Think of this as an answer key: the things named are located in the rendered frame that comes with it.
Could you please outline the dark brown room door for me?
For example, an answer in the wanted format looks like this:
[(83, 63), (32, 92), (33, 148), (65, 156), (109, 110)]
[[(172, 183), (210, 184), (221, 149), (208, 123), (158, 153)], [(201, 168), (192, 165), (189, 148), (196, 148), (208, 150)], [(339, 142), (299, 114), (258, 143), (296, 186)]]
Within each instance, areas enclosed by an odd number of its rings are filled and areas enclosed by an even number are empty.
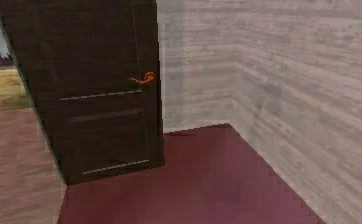
[(164, 165), (157, 0), (0, 0), (0, 28), (66, 185)]

